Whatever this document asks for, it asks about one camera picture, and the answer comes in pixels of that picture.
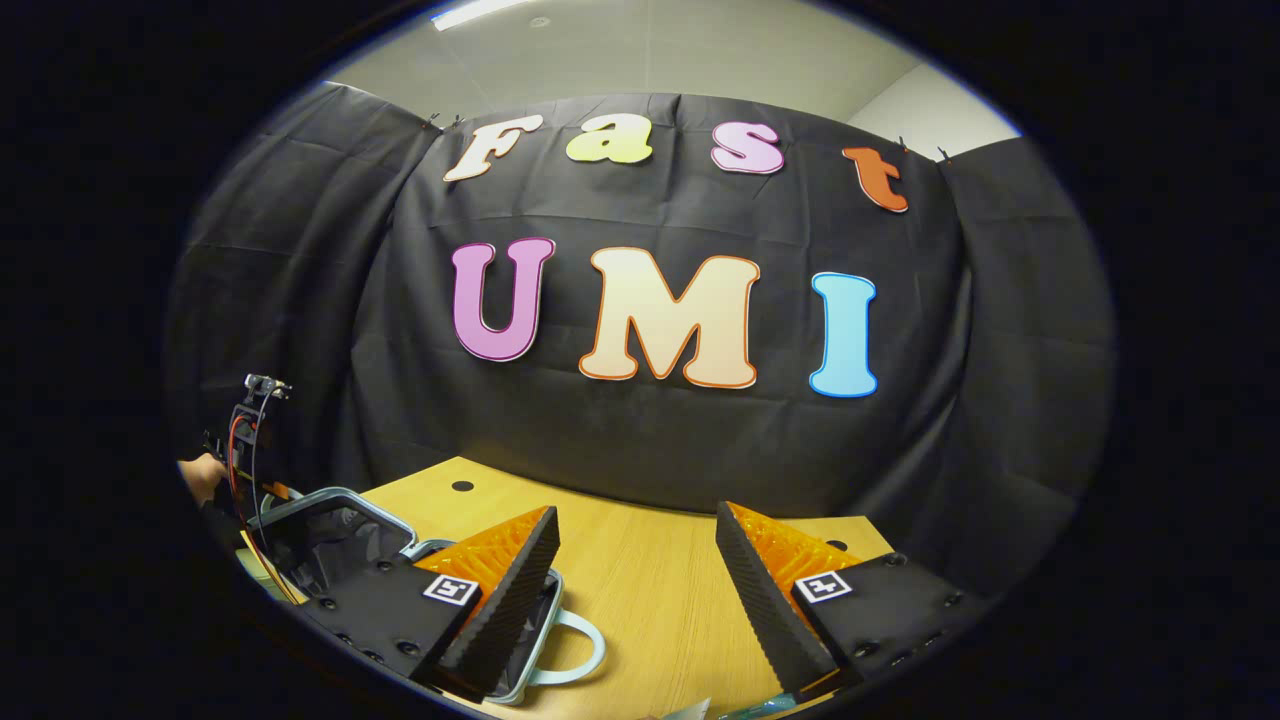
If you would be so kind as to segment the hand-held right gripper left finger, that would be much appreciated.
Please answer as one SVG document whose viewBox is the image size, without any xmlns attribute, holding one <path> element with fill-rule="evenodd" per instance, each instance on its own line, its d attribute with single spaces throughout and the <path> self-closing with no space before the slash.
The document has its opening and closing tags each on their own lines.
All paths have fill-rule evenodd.
<svg viewBox="0 0 1280 720">
<path fill-rule="evenodd" d="M 498 685 L 561 544 L 543 505 L 420 560 L 378 560 L 298 606 L 392 673 L 481 701 Z"/>
</svg>

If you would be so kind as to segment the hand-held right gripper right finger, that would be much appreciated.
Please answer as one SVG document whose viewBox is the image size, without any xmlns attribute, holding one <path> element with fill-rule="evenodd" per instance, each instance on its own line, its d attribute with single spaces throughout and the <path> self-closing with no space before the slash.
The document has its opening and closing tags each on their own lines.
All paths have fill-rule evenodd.
<svg viewBox="0 0 1280 720">
<path fill-rule="evenodd" d="M 739 503 L 718 503 L 716 543 L 767 661 L 797 702 L 901 673 L 991 607 L 905 553 L 858 559 Z"/>
</svg>

